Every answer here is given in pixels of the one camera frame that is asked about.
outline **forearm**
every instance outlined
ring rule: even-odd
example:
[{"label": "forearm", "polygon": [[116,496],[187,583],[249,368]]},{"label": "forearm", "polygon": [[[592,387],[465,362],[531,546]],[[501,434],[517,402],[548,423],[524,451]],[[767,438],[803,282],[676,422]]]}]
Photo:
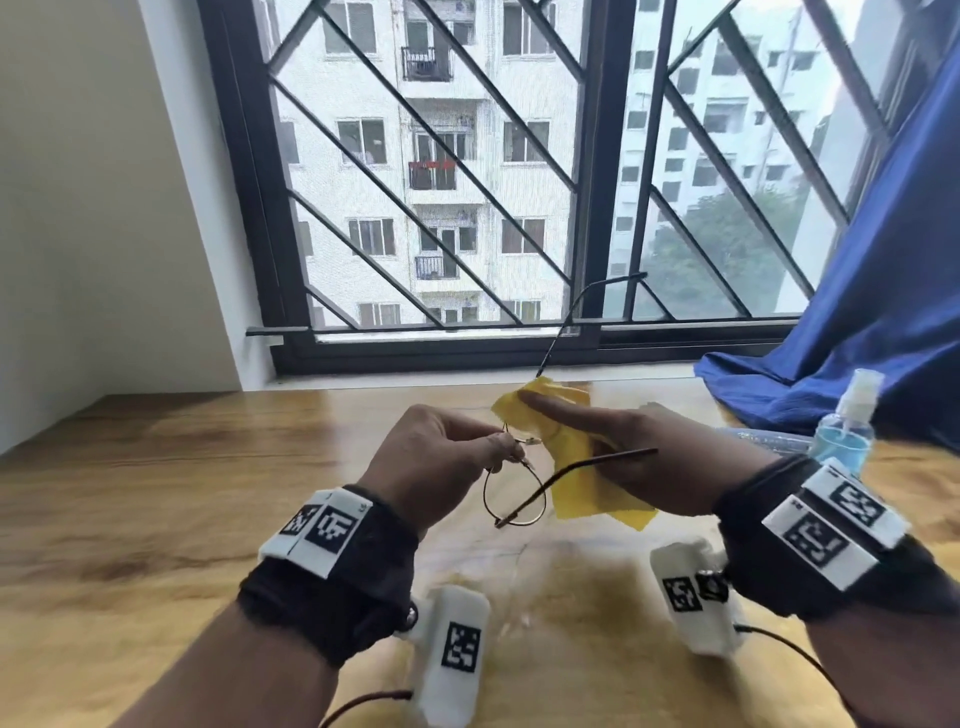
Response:
[{"label": "forearm", "polygon": [[221,612],[113,728],[316,728],[337,670],[291,631]]},{"label": "forearm", "polygon": [[855,605],[806,629],[859,716],[891,728],[960,725],[960,619]]}]

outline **wood grain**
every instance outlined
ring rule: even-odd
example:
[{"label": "wood grain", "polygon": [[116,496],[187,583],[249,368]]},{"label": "wood grain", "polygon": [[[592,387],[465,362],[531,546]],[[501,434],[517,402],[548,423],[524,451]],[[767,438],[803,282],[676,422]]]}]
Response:
[{"label": "wood grain", "polygon": [[[266,539],[313,490],[359,475],[418,401],[494,422],[509,385],[108,398],[0,460],[0,705],[4,726],[101,726],[129,705],[233,597]],[[595,401],[658,400],[724,415],[696,379],[606,381]],[[542,453],[535,463],[549,471]],[[960,573],[960,462],[882,443],[867,479]],[[519,469],[492,482],[515,504]],[[475,489],[427,537],[415,591],[457,582],[489,596],[491,641],[476,725],[843,726],[822,678],[752,638],[732,663],[696,658],[671,629],[646,554],[711,519],[660,516],[642,533],[608,517],[494,531]],[[802,626],[748,605],[753,623]],[[407,645],[344,669],[336,703],[402,687]],[[343,726],[397,724],[371,705]]]}]

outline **yellow cleaning cloth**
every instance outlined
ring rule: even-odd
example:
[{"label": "yellow cleaning cloth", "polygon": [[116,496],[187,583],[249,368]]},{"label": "yellow cleaning cloth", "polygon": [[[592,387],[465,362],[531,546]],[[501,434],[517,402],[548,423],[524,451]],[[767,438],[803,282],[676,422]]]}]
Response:
[{"label": "yellow cleaning cloth", "polygon": [[[518,391],[538,392],[576,404],[590,404],[589,392],[563,387],[546,376],[537,377]],[[539,437],[553,456],[554,472],[593,455],[590,435],[541,415],[520,401],[516,392],[503,395],[493,403],[491,410],[507,426]],[[593,467],[578,468],[567,473],[554,484],[551,492],[558,519],[609,513],[618,521],[641,530],[657,515],[653,506],[609,482]]]}]

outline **spray bottle cap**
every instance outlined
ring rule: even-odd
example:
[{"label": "spray bottle cap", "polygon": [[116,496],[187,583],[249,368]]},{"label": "spray bottle cap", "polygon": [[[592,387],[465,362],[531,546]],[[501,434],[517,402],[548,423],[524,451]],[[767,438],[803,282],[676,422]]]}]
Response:
[{"label": "spray bottle cap", "polygon": [[876,401],[880,396],[883,374],[872,369],[857,369],[847,391],[837,404],[837,414],[849,420],[868,423],[874,416]]}]

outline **person's right hand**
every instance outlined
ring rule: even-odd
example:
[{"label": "person's right hand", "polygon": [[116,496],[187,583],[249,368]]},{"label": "person's right hand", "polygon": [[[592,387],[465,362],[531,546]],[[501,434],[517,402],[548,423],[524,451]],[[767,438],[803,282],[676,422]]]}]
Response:
[{"label": "person's right hand", "polygon": [[659,404],[644,404],[639,409],[604,409],[536,392],[521,391],[519,397],[554,422],[602,435],[614,443],[611,448],[596,440],[597,454],[657,448],[655,455],[616,460],[597,468],[628,493],[668,513],[710,513],[723,493],[780,458]]}]

